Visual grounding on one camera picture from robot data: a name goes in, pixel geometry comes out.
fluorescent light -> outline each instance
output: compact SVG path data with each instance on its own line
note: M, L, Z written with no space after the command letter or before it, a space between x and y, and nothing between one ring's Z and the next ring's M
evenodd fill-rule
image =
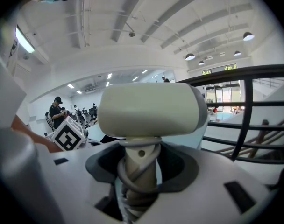
M28 42L28 40L18 28L16 28L15 30L15 35L16 38L19 40L19 44L22 45L22 47L26 49L28 53L34 52L34 47Z

human arm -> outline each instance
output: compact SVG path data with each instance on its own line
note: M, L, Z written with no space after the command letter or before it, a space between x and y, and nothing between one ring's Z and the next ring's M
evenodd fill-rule
M46 138L33 133L28 129L28 127L21 121L21 119L16 115L13 123L11 125L12 129L15 131L22 132L30 136L34 143L39 143L45 145L50 153L61 152L62 149L59 148L55 143L47 140Z
M52 118L52 120L60 118L61 116L65 115L64 112L60 113L60 114L55 114L55 110L52 106L50 107L49 113L50 113L50 117Z

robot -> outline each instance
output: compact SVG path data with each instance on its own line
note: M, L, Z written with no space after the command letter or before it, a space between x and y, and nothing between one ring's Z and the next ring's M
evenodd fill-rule
M85 123L85 118L83 117L82 112L80 111L80 109L76 105L74 105L73 107L74 107L74 109L76 111L75 113L76 113L76 115L78 117L78 120L80 121L81 126L83 126L84 123Z
M86 124L85 124L85 128L89 128L90 127L90 121L92 120L91 119L91 116L90 114L88 113L88 111L85 109L85 107L83 108L82 110L83 114L85 115L85 119L86 119Z
M180 109L170 114L175 106ZM228 158L162 142L207 125L201 93L188 84L107 87L99 126L125 139L75 149L85 136L72 125L54 134L69 151L54 154L0 128L0 178L38 223L248 223L269 196ZM203 134L191 142L200 143Z

black metal railing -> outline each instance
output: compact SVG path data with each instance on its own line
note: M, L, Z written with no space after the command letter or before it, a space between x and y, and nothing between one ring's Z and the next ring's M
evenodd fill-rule
M256 158L243 158L239 157L239 152L242 147L251 147L257 149L273 149L273 150L284 150L284 145L260 145L260 144L250 144L244 143L248 130L268 130L268 131L284 131L284 126L265 126L265 125L250 125L250 119L252 115L252 107L254 106L284 106L284 101L253 101L253 80L262 78L281 78L284 77L284 65L263 65L263 66L253 66L245 67L234 70L226 70L221 72L216 72L212 74L207 74L199 77L190 78L187 80L179 81L179 83L187 83L192 86L201 86L208 84L215 84L221 82L244 80L245 83L245 101L244 102L220 102L220 103L207 103L208 107L216 106L244 106L245 110L243 112L242 124L228 124L228 123L216 123L208 122L209 126L223 127L223 128L233 128L240 129L239 137L237 141L222 140L211 137L203 137L203 140L216 142L220 144L226 144L234 146L234 150L231 156L226 154L221 154L227 156L233 161L247 161L254 163L264 163L264 164L284 164L283 160L261 160Z

man in black cap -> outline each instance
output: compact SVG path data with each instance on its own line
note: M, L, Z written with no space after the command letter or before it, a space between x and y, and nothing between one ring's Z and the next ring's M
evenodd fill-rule
M162 80L163 80L164 82L169 82L169 83L170 83L169 79L166 79L165 77L162 77Z
M57 129L64 121L65 113L61 110L60 104L62 104L61 98L57 96L54 103L50 106L50 116L54 120L54 129Z

